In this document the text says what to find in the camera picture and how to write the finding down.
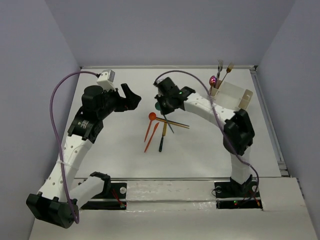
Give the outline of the teal spoon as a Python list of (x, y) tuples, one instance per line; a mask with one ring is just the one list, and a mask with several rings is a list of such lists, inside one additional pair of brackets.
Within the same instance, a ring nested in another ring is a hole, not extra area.
[(165, 122), (166, 122), (166, 123), (167, 123), (167, 125), (169, 126), (169, 128), (170, 128), (171, 132), (174, 134), (175, 132), (174, 132), (174, 130), (173, 130), (173, 128), (172, 128), (172, 126), (171, 126), (171, 124), (169, 123), (169, 121), (168, 121), (168, 119), (167, 119), (166, 115), (164, 114), (164, 112), (163, 112), (163, 110), (162, 110), (162, 107), (161, 107), (161, 105), (160, 105), (160, 103), (159, 103), (159, 102), (156, 102), (156, 103), (155, 103), (155, 108), (156, 108), (158, 111), (160, 111), (160, 114), (163, 116), (163, 118), (165, 119)]

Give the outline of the orange spoon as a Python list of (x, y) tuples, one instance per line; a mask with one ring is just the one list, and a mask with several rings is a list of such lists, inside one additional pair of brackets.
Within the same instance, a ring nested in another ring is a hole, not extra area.
[(149, 134), (149, 131), (150, 131), (152, 122), (153, 122), (156, 118), (157, 118), (157, 115), (156, 115), (155, 112), (151, 112), (151, 113), (148, 115), (149, 124), (148, 124), (147, 130), (146, 130), (146, 133), (145, 133), (144, 142), (147, 140), (147, 137), (148, 137), (148, 134)]

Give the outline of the gold knife dark handle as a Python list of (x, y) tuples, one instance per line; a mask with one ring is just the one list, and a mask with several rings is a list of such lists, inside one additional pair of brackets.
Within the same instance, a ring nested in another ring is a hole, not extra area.
[(166, 135), (167, 132), (167, 123), (165, 122), (163, 124), (163, 129), (162, 129), (162, 135), (161, 135), (161, 140), (160, 140), (160, 144), (159, 144), (159, 148), (158, 151), (161, 153), (163, 150), (163, 142), (164, 142), (164, 137)]

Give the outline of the iridescent spoon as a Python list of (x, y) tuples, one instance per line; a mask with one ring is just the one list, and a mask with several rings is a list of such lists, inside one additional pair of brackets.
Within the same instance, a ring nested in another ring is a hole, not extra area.
[(213, 90), (213, 88), (215, 88), (216, 83), (217, 83), (217, 77), (215, 75), (212, 75), (209, 79), (209, 86), (210, 86), (209, 94), (210, 95), (212, 94), (212, 90)]

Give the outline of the silver fork dark handle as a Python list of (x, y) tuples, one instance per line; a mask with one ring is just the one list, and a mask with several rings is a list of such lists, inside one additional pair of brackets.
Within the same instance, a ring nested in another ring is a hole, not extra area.
[(224, 61), (222, 59), (219, 59), (218, 60), (217, 75), (216, 75), (216, 78), (217, 78), (216, 85), (215, 85), (216, 88), (218, 88), (218, 86), (219, 86), (220, 75), (223, 70), (223, 66), (224, 66)]

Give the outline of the gold fork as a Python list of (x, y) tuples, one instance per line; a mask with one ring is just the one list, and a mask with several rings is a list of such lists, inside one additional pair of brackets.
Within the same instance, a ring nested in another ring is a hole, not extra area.
[(223, 81), (225, 80), (225, 78), (227, 77), (227, 75), (233, 70), (234, 68), (234, 63), (231, 62), (228, 67), (226, 68), (226, 73), (224, 75), (224, 77), (222, 78), (222, 80), (219, 81), (217, 88), (219, 88), (221, 86), (221, 84), (223, 83)]

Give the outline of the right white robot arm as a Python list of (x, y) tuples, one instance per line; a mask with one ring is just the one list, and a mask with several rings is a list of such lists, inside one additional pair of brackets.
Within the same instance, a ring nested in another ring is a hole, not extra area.
[(222, 107), (190, 87), (179, 88), (169, 77), (157, 79), (153, 84), (158, 89), (155, 99), (163, 116), (181, 109), (220, 129), (223, 146), (230, 153), (231, 161), (230, 180), (221, 192), (247, 201), (253, 198), (257, 190), (251, 187), (251, 172), (255, 169), (250, 161), (250, 153), (255, 131), (247, 111)]

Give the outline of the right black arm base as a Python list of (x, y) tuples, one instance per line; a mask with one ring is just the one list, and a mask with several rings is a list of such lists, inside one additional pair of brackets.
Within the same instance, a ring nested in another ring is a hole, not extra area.
[(259, 190), (253, 196), (257, 187), (257, 182), (253, 181), (244, 192), (235, 193), (231, 190), (229, 181), (218, 181), (214, 183), (211, 194), (215, 197), (216, 208), (218, 210), (238, 210), (238, 209), (263, 209), (263, 204)]

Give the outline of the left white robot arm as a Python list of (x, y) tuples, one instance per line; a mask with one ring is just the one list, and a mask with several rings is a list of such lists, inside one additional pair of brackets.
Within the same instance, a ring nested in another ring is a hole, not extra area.
[(131, 111), (138, 107), (142, 98), (126, 83), (121, 84), (121, 88), (124, 97), (116, 88), (106, 90), (91, 85), (84, 89), (82, 105), (67, 131), (65, 144), (51, 174), (38, 193), (27, 197), (26, 205), (36, 219), (68, 229), (80, 221), (80, 208), (90, 199), (110, 194), (111, 177), (97, 171), (76, 188), (71, 189), (71, 186), (82, 161), (104, 127), (103, 120), (112, 112)]

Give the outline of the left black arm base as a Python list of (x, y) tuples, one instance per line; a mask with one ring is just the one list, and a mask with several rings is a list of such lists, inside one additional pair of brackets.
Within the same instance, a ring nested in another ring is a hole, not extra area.
[(107, 210), (107, 211), (124, 211), (127, 209), (127, 183), (111, 182), (109, 192), (102, 192), (95, 195), (82, 210)]

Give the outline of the dark blue chopstick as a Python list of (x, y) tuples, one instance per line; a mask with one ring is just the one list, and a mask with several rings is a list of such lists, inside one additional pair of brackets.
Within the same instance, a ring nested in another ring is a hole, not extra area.
[(169, 124), (171, 125), (175, 125), (175, 126), (182, 126), (183, 128), (190, 128), (189, 125), (186, 125), (186, 124), (183, 124), (183, 123), (179, 123), (179, 122), (175, 122), (175, 121), (171, 121), (171, 120), (165, 120), (164, 118), (160, 118), (160, 117), (156, 117), (157, 121), (160, 121), (160, 122), (168, 122)]

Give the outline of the orange chopstick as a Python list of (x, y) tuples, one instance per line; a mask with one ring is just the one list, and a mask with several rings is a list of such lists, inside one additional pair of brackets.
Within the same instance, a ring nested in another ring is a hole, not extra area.
[(163, 123), (169, 123), (170, 125), (173, 125), (173, 126), (178, 126), (178, 127), (182, 127), (182, 128), (186, 128), (186, 129), (189, 129), (190, 126), (189, 125), (185, 125), (185, 124), (181, 124), (181, 123), (176, 123), (176, 122), (173, 122), (173, 121), (166, 121), (164, 119), (160, 119), (160, 118), (156, 118), (157, 121), (159, 122), (163, 122)]

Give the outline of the white utensil caddy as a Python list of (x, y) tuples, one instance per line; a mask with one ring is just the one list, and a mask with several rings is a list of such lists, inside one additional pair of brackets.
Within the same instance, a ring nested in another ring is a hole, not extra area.
[(233, 111), (247, 110), (253, 97), (249, 89), (224, 81), (219, 88), (213, 88), (210, 95), (213, 102)]

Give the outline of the metal table rail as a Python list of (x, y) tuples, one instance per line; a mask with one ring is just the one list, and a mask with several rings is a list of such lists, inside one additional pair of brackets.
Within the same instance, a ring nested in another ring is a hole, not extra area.
[(81, 66), (81, 69), (86, 70), (99, 70), (99, 69), (170, 69), (170, 70), (180, 70), (180, 69), (210, 69), (217, 70), (217, 65), (125, 65), (125, 66)]

